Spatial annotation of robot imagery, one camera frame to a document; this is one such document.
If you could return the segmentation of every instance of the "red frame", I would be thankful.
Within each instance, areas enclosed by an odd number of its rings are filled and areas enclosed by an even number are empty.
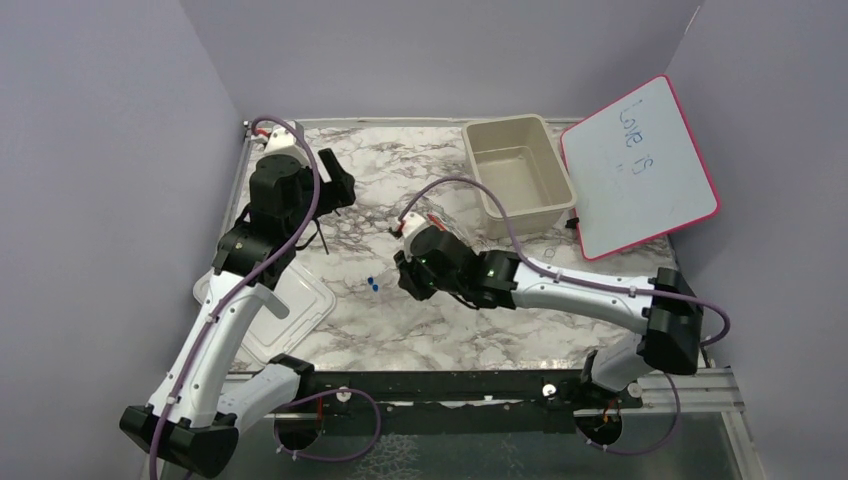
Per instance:
[[[715,200],[716,200],[716,208],[715,208],[715,210],[713,210],[712,212],[710,212],[710,213],[708,213],[708,214],[704,215],[703,217],[696,218],[696,219],[692,220],[691,222],[687,222],[687,223],[684,223],[683,225],[679,225],[679,226],[677,226],[677,227],[670,228],[670,229],[665,230],[665,231],[663,231],[663,232],[657,233],[656,235],[652,235],[652,236],[647,237],[647,238],[644,238],[644,239],[642,239],[642,240],[637,240],[637,241],[635,241],[635,242],[633,242],[633,243],[631,243],[631,244],[629,244],[629,245],[625,245],[625,246],[623,246],[623,247],[621,247],[621,248],[619,248],[619,249],[616,249],[616,250],[613,250],[613,251],[611,251],[611,252],[607,252],[607,253],[605,253],[605,254],[603,254],[603,255],[598,255],[597,257],[592,257],[592,258],[589,258],[589,257],[587,257],[587,256],[586,256],[586,249],[583,247],[583,235],[582,235],[582,234],[581,234],[581,232],[580,232],[580,223],[578,222],[578,223],[577,223],[577,232],[578,232],[578,235],[580,235],[580,252],[583,254],[583,258],[585,258],[586,260],[588,260],[588,261],[590,261],[590,262],[591,262],[591,261],[594,261],[594,260],[599,260],[599,259],[604,258],[604,257],[608,257],[608,256],[610,256],[610,255],[612,255],[612,254],[614,254],[614,253],[618,253],[618,252],[621,252],[621,251],[623,251],[623,250],[627,250],[628,248],[634,247],[634,246],[636,246],[636,245],[640,245],[640,244],[642,244],[642,243],[649,242],[649,241],[651,241],[651,240],[653,240],[653,239],[655,239],[655,238],[659,238],[659,237],[661,237],[661,236],[663,236],[663,235],[668,235],[669,233],[676,232],[676,231],[678,231],[678,230],[680,230],[680,229],[686,228],[686,227],[688,227],[689,225],[692,225],[692,224],[695,224],[695,223],[698,223],[698,222],[704,221],[704,220],[706,220],[706,219],[708,219],[708,218],[711,218],[711,217],[715,216],[715,215],[719,212],[719,210],[721,210],[721,199],[719,198],[719,196],[718,196],[718,192],[716,191],[716,188],[715,188],[715,184],[713,183],[713,177],[710,175],[709,170],[707,170],[707,166],[706,166],[706,164],[704,164],[704,157],[703,157],[703,155],[701,155],[701,148],[698,146],[698,142],[697,142],[697,141],[695,141],[695,136],[692,134],[692,127],[689,125],[689,119],[687,119],[687,118],[686,118],[686,114],[685,114],[685,113],[683,113],[683,107],[681,107],[681,105],[680,105],[680,98],[677,96],[677,91],[676,91],[676,90],[674,90],[674,85],[672,85],[672,83],[671,83],[671,79],[670,79],[670,78],[668,78],[668,75],[666,75],[666,74],[664,74],[664,73],[663,73],[663,74],[660,74],[660,75],[657,75],[656,77],[651,78],[651,79],[650,79],[650,80],[648,80],[647,82],[645,82],[645,83],[643,83],[643,84],[639,85],[638,87],[634,88],[633,90],[631,90],[631,91],[627,92],[626,94],[622,95],[622,96],[621,96],[618,100],[616,100],[615,102],[612,102],[611,104],[607,105],[606,107],[604,107],[604,108],[602,108],[602,109],[598,110],[597,112],[595,112],[595,113],[593,113],[593,114],[589,115],[588,117],[584,118],[584,119],[583,119],[582,121],[580,121],[579,123],[574,124],[574,125],[572,125],[572,126],[568,127],[567,129],[565,129],[565,130],[562,132],[562,134],[559,136],[559,150],[560,150],[560,152],[562,152],[562,160],[563,160],[563,163],[565,163],[565,169],[566,169],[566,170],[568,170],[568,157],[565,155],[565,144],[564,144],[564,143],[563,143],[563,141],[562,141],[563,136],[565,136],[565,132],[567,132],[567,131],[571,130],[572,128],[576,127],[577,125],[580,125],[581,123],[583,123],[583,122],[585,122],[586,120],[588,120],[588,119],[590,119],[590,118],[594,117],[595,115],[597,115],[597,114],[599,114],[599,113],[603,112],[604,110],[606,110],[607,108],[609,108],[609,107],[610,107],[610,106],[612,106],[614,103],[616,103],[616,102],[618,102],[619,100],[621,100],[622,98],[626,97],[627,95],[630,95],[631,93],[635,92],[636,90],[639,90],[640,88],[644,87],[645,85],[647,85],[647,84],[649,84],[649,83],[653,82],[654,80],[656,80],[656,79],[658,79],[658,78],[664,78],[664,79],[665,79],[665,81],[666,81],[666,83],[668,83],[668,87],[669,87],[669,89],[671,90],[671,95],[672,95],[672,97],[674,97],[674,103],[676,103],[676,104],[677,104],[677,110],[680,112],[680,116],[681,116],[681,118],[683,118],[683,125],[685,125],[685,126],[686,126],[686,131],[689,133],[689,139],[690,139],[690,140],[692,140],[692,145],[695,147],[695,153],[698,155],[698,160],[700,160],[700,161],[701,161],[701,168],[703,168],[703,169],[704,169],[704,175],[707,177],[707,182],[708,182],[708,183],[709,183],[709,185],[710,185],[710,190],[712,190],[712,192],[713,192],[713,198],[715,198]],[[575,209],[574,209],[574,213],[575,213],[578,217],[580,216],[580,215],[579,215],[579,212],[577,211],[577,208],[575,208]]]

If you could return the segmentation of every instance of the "beige bin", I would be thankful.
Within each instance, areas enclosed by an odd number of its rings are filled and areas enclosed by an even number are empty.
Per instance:
[[[468,171],[501,201],[519,235],[551,228],[576,203],[565,166],[538,115],[469,122],[462,127]],[[476,192],[486,236],[508,236],[498,209]]]

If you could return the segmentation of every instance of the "marble tabletop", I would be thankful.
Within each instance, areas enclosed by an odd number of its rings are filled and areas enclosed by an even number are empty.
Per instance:
[[[550,130],[558,144],[562,128]],[[298,252],[298,261],[333,291],[337,305],[290,354],[321,370],[581,368],[589,351],[625,335],[619,327],[557,311],[474,311],[443,293],[418,302],[397,286],[392,255],[400,244],[386,229],[427,183],[466,174],[461,126],[312,128],[305,133],[313,151],[332,148],[356,178],[357,200],[340,210],[341,216],[321,219],[329,255],[317,240]],[[239,211],[248,201],[247,181],[258,154],[255,149],[248,162]],[[415,211],[459,225],[475,250],[510,248],[507,240],[482,235],[472,187],[440,185]],[[576,233],[564,229],[563,221],[547,232],[521,237],[525,252],[556,266],[610,275],[653,275],[657,267],[675,267],[666,238],[588,262]],[[379,291],[372,290],[368,277],[377,279]],[[253,368],[236,357],[233,370]]]

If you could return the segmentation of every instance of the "whiteboard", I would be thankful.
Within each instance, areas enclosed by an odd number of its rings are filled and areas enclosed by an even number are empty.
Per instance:
[[[563,132],[588,260],[708,218],[720,202],[671,82],[660,75]]]

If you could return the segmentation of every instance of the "table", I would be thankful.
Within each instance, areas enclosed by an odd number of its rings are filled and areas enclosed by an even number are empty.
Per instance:
[[[562,128],[550,129],[557,143]],[[305,133],[314,152],[332,148],[356,178],[357,201],[340,210],[340,217],[322,218],[330,255],[317,240],[298,252],[298,261],[335,293],[337,306],[291,355],[319,370],[581,368],[591,350],[625,335],[619,327],[563,312],[473,311],[442,293],[418,302],[397,287],[392,255],[400,243],[386,230],[424,185],[446,175],[466,174],[460,125],[364,124],[307,128]],[[238,211],[248,202],[248,178],[258,156],[254,149]],[[418,203],[416,211],[433,212],[461,225],[466,232],[460,233],[475,250],[509,248],[507,240],[482,236],[471,188],[441,185]],[[576,233],[564,229],[563,223],[522,237],[525,252],[556,266],[609,275],[653,275],[658,267],[676,266],[666,238],[588,262],[580,253]],[[378,279],[378,292],[371,289],[368,277]],[[259,368],[240,354],[232,369]]]

